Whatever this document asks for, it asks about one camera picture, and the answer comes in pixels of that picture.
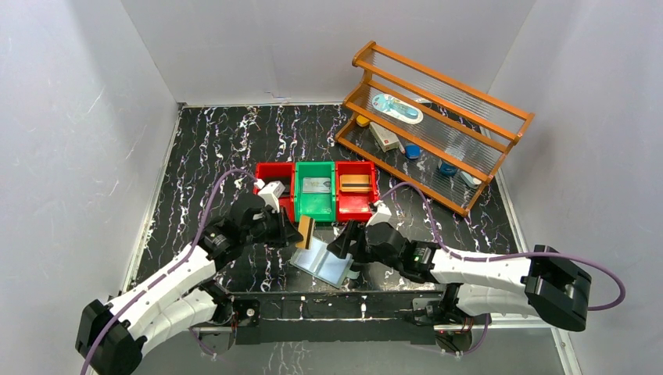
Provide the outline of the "orange credit card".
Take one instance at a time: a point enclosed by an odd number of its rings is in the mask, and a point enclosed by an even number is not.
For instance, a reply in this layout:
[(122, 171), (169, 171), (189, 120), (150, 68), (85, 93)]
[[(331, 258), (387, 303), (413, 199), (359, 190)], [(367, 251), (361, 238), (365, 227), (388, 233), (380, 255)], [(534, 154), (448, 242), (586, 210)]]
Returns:
[(301, 215), (299, 218), (298, 232), (301, 234), (302, 239), (296, 243), (296, 247), (300, 249), (309, 249), (311, 240), (313, 239), (313, 232), (315, 228), (315, 219)]

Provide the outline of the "green card holder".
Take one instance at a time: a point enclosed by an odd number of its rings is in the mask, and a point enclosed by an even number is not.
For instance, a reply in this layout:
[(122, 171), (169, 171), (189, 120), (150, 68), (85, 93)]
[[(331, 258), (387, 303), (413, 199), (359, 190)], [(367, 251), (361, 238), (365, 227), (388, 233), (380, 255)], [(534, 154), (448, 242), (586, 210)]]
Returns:
[(346, 279), (356, 280), (360, 272), (351, 270), (351, 255), (338, 258), (327, 250), (327, 246), (326, 242), (312, 237), (309, 247), (297, 248), (289, 262), (312, 277), (340, 289)]

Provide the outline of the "red bin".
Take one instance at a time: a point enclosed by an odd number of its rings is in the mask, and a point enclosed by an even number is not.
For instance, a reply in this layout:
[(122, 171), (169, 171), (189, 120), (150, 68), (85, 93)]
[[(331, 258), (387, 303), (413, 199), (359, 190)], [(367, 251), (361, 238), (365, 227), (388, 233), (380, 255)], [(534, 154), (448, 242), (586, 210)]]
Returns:
[(295, 222), (295, 163), (293, 162), (259, 162), (256, 165), (256, 177), (263, 181), (254, 188), (254, 192), (266, 203), (286, 213), (291, 222)]
[(373, 162), (336, 162), (336, 220), (367, 222), (370, 204), (378, 200), (377, 180)]

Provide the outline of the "green bin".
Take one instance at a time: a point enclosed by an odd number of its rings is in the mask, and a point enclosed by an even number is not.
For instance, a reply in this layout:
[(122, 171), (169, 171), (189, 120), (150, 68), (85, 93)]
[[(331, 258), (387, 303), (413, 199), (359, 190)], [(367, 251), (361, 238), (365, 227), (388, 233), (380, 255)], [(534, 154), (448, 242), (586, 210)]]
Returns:
[(308, 216), (320, 223), (336, 221), (335, 163), (295, 164), (295, 219)]

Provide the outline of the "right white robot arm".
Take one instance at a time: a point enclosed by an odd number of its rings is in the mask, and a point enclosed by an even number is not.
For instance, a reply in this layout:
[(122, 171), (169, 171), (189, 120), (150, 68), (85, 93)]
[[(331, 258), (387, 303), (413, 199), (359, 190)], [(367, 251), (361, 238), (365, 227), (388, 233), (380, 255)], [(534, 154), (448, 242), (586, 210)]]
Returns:
[(427, 323), (461, 323), (485, 314), (537, 316), (553, 327), (586, 328), (591, 277), (581, 267), (542, 245), (532, 253), (478, 261), (430, 241), (410, 240), (389, 223), (367, 226), (350, 220), (327, 250), (357, 263), (381, 263), (419, 284), (443, 286), (431, 308), (417, 308)]

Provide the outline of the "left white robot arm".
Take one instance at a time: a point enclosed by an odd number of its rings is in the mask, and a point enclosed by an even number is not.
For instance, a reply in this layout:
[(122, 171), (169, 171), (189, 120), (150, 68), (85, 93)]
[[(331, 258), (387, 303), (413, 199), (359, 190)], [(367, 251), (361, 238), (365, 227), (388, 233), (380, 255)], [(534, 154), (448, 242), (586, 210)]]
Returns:
[(239, 195), (225, 216), (202, 229), (182, 253), (136, 287), (86, 305), (74, 344), (82, 371), (131, 374), (155, 347), (199, 323), (227, 323), (230, 295), (214, 280), (251, 245), (284, 248), (303, 236), (282, 209), (253, 193)]

